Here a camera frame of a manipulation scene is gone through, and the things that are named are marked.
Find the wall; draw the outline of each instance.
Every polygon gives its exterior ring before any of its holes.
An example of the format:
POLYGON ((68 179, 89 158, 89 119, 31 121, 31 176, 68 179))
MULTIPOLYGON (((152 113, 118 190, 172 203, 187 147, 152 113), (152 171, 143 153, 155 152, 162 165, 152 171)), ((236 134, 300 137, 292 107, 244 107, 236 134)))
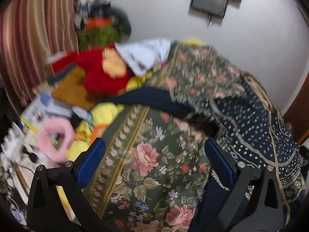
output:
POLYGON ((229 5, 221 26, 189 13, 190 0, 112 0, 132 23, 130 41, 199 39, 251 72, 284 112, 309 70, 309 29, 294 0, 242 0, 229 5))

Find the green basket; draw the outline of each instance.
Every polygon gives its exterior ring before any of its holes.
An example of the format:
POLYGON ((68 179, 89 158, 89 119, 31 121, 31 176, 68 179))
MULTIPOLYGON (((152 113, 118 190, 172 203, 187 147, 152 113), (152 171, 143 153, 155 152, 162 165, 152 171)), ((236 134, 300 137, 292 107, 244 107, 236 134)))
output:
POLYGON ((81 51, 89 47, 104 47, 114 42, 120 42, 120 32, 115 27, 103 27, 78 31, 79 49, 81 51))

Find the curtain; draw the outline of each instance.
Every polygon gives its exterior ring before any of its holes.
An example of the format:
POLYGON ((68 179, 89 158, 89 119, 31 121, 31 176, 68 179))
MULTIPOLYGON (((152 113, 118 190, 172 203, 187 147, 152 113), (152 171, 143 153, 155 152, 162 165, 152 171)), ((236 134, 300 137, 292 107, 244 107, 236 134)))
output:
POLYGON ((22 106, 45 81, 45 58, 78 49, 74 1, 12 0, 0 18, 0 77, 9 97, 22 106))

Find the silver screw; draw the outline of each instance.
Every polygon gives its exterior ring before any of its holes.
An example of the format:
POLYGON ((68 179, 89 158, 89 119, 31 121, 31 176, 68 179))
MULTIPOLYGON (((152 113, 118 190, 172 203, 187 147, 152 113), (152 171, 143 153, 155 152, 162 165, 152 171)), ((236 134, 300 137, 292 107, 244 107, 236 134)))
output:
POLYGON ((68 161, 66 161, 66 162, 64 163, 64 166, 65 166, 65 167, 70 167, 70 166, 72 166, 72 165, 73 165, 73 162, 70 161, 70 160, 68 160, 68 161))
POLYGON ((44 168, 44 166, 43 166, 43 165, 38 165, 37 170, 38 170, 38 171, 42 171, 42 170, 43 170, 43 168, 44 168))
POLYGON ((267 168, 267 170, 270 171, 270 172, 273 171, 273 167, 272 167, 271 165, 268 165, 266 168, 267 168))
POLYGON ((240 167, 240 168, 244 168, 246 166, 246 164, 242 161, 238 162, 237 165, 240 167))

